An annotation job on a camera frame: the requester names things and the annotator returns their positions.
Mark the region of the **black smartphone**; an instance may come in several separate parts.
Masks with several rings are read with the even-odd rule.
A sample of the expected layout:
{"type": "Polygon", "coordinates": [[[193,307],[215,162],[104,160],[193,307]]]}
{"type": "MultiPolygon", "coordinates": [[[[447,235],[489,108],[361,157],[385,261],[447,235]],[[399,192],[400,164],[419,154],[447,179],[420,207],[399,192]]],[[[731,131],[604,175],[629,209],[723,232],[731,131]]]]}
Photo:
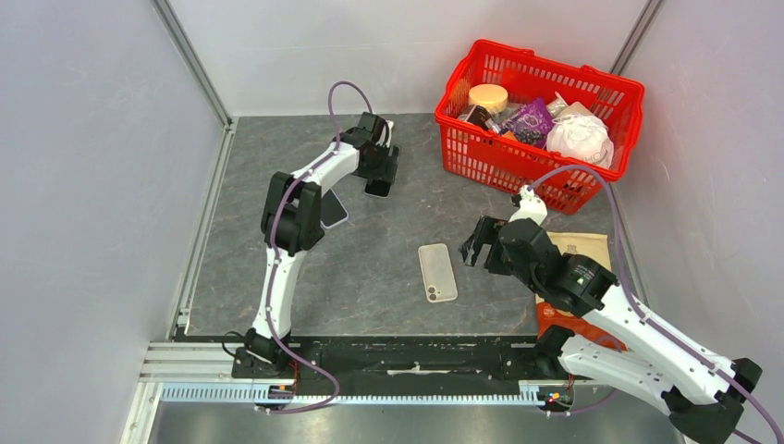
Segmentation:
{"type": "Polygon", "coordinates": [[[374,177],[366,180],[363,192],[376,198],[387,198],[394,184],[394,179],[388,177],[374,177]]]}

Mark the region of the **beige phone case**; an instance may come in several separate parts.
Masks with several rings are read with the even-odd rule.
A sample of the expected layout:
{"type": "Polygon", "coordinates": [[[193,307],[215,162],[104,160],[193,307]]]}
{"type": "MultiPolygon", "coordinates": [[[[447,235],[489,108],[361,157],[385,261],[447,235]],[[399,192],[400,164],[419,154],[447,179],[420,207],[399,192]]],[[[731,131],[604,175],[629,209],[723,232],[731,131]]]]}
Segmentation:
{"type": "Polygon", "coordinates": [[[425,300],[451,302],[459,296],[449,250],[444,243],[423,245],[418,249],[425,300]]]}

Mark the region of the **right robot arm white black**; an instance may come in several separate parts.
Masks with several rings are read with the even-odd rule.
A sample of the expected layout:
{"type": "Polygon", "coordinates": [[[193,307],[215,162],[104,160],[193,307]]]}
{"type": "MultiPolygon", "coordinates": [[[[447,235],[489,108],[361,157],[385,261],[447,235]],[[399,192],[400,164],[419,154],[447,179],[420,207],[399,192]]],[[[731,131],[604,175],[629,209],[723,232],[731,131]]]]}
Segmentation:
{"type": "Polygon", "coordinates": [[[460,246],[473,266],[484,246],[489,273],[513,276],[554,308],[619,340],[621,351],[575,330],[548,327],[533,365],[543,377],[586,376],[649,403],[696,443],[724,443],[737,432],[744,404],[762,375],[748,358],[730,360],[687,338],[584,254],[563,253],[530,218],[483,216],[460,246]]]}

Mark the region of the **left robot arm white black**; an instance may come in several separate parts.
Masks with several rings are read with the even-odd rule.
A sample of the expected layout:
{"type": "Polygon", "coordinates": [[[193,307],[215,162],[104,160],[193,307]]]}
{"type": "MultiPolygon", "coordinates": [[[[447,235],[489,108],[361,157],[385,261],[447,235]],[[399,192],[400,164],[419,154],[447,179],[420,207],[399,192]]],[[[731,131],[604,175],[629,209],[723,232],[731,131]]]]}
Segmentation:
{"type": "Polygon", "coordinates": [[[325,235],[324,197],[346,176],[364,179],[366,194],[386,198],[395,182],[400,148],[393,121],[365,112],[357,126],[337,135],[309,164],[277,172],[264,203],[261,231],[266,267],[258,314],[245,335],[245,349],[268,377],[284,375],[290,354],[291,308],[301,266],[325,235]]]}

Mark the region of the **cassava chips bag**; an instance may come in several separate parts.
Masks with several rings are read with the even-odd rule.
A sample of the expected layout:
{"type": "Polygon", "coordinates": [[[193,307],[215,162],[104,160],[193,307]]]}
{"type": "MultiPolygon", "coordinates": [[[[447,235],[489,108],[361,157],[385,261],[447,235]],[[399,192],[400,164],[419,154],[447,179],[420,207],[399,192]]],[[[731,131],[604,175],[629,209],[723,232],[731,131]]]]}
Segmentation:
{"type": "MultiPolygon", "coordinates": [[[[562,253],[588,256],[609,271],[612,270],[606,234],[549,232],[549,237],[562,253]]],[[[538,295],[535,295],[534,298],[538,337],[541,337],[549,327],[559,326],[568,328],[603,347],[618,351],[627,350],[622,341],[602,328],[589,324],[573,314],[554,308],[538,295]]]]}

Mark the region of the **red plastic shopping basket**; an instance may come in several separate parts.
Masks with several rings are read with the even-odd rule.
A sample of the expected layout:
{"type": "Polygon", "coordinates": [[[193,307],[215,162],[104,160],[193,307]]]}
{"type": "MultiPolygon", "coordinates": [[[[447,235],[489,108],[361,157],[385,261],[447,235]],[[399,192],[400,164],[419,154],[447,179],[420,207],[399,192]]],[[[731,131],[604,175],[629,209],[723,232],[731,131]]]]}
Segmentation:
{"type": "Polygon", "coordinates": [[[443,167],[511,193],[565,165],[618,181],[642,130],[643,98],[638,81],[478,40],[435,109],[443,167]]]}

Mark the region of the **purple snack packet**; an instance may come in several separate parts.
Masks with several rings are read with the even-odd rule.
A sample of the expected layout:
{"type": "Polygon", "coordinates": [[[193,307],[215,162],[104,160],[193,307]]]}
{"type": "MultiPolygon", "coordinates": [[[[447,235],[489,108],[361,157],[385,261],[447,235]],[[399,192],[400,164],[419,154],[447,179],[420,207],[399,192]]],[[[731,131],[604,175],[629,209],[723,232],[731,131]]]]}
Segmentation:
{"type": "Polygon", "coordinates": [[[544,148],[550,131],[555,127],[554,118],[542,97],[521,106],[501,124],[501,134],[511,133],[518,142],[544,148]]]}

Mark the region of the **white plastic bag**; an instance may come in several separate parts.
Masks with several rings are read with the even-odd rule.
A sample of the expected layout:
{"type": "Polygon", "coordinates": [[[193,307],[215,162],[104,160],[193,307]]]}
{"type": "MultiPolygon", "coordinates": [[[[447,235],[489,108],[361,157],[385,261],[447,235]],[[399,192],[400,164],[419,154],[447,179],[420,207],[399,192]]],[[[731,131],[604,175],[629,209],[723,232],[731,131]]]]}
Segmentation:
{"type": "Polygon", "coordinates": [[[601,168],[611,167],[615,152],[606,124],[598,117],[581,114],[556,117],[545,148],[601,168]]]}

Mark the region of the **yellow lid jar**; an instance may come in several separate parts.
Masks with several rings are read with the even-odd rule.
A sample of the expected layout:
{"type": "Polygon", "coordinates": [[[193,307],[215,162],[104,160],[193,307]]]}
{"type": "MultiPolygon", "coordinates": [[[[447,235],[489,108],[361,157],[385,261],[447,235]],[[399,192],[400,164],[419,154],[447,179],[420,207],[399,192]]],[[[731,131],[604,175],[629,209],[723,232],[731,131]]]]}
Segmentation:
{"type": "Polygon", "coordinates": [[[490,114],[500,114],[508,105],[508,91],[497,84],[478,84],[469,89],[470,105],[479,105],[490,114]]]}

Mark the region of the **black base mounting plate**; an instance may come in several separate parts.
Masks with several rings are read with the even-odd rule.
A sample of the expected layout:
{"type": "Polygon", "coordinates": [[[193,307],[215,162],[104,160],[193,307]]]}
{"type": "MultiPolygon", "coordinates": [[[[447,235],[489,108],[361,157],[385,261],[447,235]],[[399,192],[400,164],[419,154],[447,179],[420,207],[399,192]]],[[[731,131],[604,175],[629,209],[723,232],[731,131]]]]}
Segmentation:
{"type": "Polygon", "coordinates": [[[294,336],[293,358],[276,370],[235,351],[234,378],[281,378],[298,395],[512,395],[521,381],[565,381],[534,336],[294,336]]]}

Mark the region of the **aluminium frame rail front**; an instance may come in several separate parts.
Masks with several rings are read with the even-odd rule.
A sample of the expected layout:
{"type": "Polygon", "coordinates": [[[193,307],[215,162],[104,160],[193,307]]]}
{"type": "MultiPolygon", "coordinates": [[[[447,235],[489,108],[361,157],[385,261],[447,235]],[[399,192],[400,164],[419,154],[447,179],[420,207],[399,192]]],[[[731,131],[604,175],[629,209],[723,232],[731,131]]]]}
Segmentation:
{"type": "Polygon", "coordinates": [[[164,401],[251,403],[281,410],[328,401],[355,405],[545,406],[552,391],[604,383],[570,376],[530,337],[300,336],[291,349],[308,364],[255,364],[239,339],[150,345],[141,381],[164,401]]]}

